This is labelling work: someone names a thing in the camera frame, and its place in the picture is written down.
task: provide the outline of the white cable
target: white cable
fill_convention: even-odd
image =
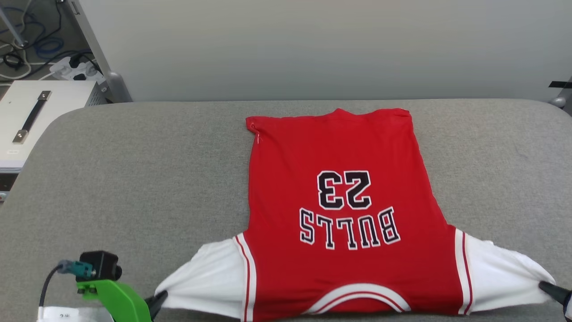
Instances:
[[[17,62],[18,62],[17,60],[13,60],[13,59],[9,59],[9,58],[8,58],[7,60],[8,60],[9,62],[13,62],[13,63],[17,63]],[[28,64],[30,64],[30,65],[43,65],[43,64],[45,64],[45,62],[28,62]],[[48,65],[55,65],[54,62],[48,62],[47,64],[48,64]]]
[[[0,46],[0,49],[2,49],[2,48],[4,48],[4,47],[8,47],[8,46],[12,46],[12,44],[4,44],[4,45]],[[12,48],[10,48],[9,53],[11,53],[11,52],[13,52],[13,51],[14,51],[14,48],[12,47]],[[10,61],[10,62],[15,62],[15,63],[18,62],[18,61],[15,61],[15,60],[8,60],[8,61]]]
[[[38,321],[43,320],[43,307],[38,307]]]
[[[22,59],[24,60],[24,64],[26,64],[26,67],[28,67],[28,70],[24,74],[19,75],[19,76],[15,76],[15,77],[0,74],[0,77],[5,78],[7,80],[19,80],[21,78],[28,76],[28,74],[31,73],[31,71],[32,71],[32,66],[30,65],[30,63],[26,59],[26,51],[25,50],[22,51]]]
[[[49,73],[49,74],[47,74],[46,76],[43,76],[42,78],[40,78],[39,80],[44,80],[44,79],[50,77],[50,76],[53,75],[53,74],[54,74],[54,72]]]

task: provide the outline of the white-outlined black numbers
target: white-outlined black numbers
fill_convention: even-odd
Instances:
[[[351,209],[368,209],[371,206],[369,196],[360,196],[371,185],[369,171],[344,171],[345,183],[353,187],[345,192],[348,205]]]
[[[343,171],[343,174],[341,176],[336,171],[322,171],[318,174],[318,203],[324,210],[342,210],[346,205],[350,210],[345,209],[342,213],[343,218],[330,218],[300,208],[300,241],[314,245],[316,234],[323,234],[322,240],[325,240],[325,244],[320,247],[329,250],[336,249],[334,239],[344,238],[343,235],[346,235],[345,240],[349,250],[379,247],[382,245],[382,239],[386,245],[400,241],[401,236],[395,225],[393,207],[380,211],[377,216],[366,214],[360,217],[348,217],[352,213],[351,210],[367,210],[371,207],[372,200],[366,192],[371,185],[371,178],[367,170]],[[344,197],[336,195],[336,186],[341,184],[351,185],[346,189]]]
[[[320,207],[339,210],[344,207],[344,198],[336,197],[335,184],[341,184],[341,175],[336,171],[322,171],[318,175],[318,199]]]
[[[344,183],[353,186],[346,190],[345,199],[351,209],[368,209],[371,198],[362,195],[371,185],[369,171],[344,171]],[[342,184],[342,177],[336,171],[322,171],[317,176],[318,201],[320,207],[326,210],[340,210],[344,207],[344,197],[336,197],[336,185]]]

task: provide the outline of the white jersey trim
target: white jersey trim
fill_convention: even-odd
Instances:
[[[459,314],[468,315],[472,311],[474,303],[472,296],[471,274],[467,258],[466,234],[461,230],[455,231],[455,260],[461,290],[463,291],[463,305],[459,308]]]
[[[411,311],[409,304],[397,292],[377,284],[358,283],[332,290],[303,314],[322,314],[340,303],[353,299],[374,299],[386,303],[397,312]]]
[[[244,281],[246,290],[243,300],[244,314],[241,314],[240,320],[242,322],[252,321],[254,302],[256,299],[256,266],[254,258],[252,258],[252,254],[250,253],[250,248],[246,240],[244,240],[244,235],[240,233],[235,236],[233,240],[244,260]]]

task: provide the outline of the blue cable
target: blue cable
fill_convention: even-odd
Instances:
[[[14,11],[24,13],[25,17],[32,19],[32,21],[26,22],[27,25],[30,25],[30,24],[39,25],[42,28],[42,31],[40,32],[38,37],[36,37],[34,42],[37,42],[38,39],[40,39],[46,33],[46,26],[44,24],[42,24],[41,22],[36,21],[36,18],[32,14],[25,13],[24,10],[16,8],[16,7],[4,7],[4,9],[14,10]],[[21,23],[15,25],[15,27],[20,27],[20,26],[22,26]],[[9,29],[1,30],[0,34],[3,34],[5,32],[9,32],[9,31],[10,31]],[[49,60],[52,58],[52,56],[47,56],[47,55],[58,53],[63,48],[64,45],[65,45],[65,42],[63,41],[62,38],[50,37],[50,38],[44,39],[41,42],[35,44],[33,47],[34,47],[34,50],[36,52],[36,56],[38,56],[38,58],[41,58],[44,60]]]

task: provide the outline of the gray cushioned table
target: gray cushioned table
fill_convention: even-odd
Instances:
[[[411,111],[434,194],[449,223],[527,254],[572,286],[572,119],[526,100],[128,103],[56,120],[0,209],[2,321],[34,321],[42,283],[62,258],[116,253],[122,281],[150,296],[204,243],[247,227],[250,115],[321,115],[343,108]],[[47,305],[86,306],[72,276]],[[474,313],[471,321],[562,321],[556,303]],[[381,315],[384,320],[462,317]],[[324,317],[304,317],[315,321]],[[328,316],[374,321],[380,315]],[[157,321],[226,321],[163,310]]]

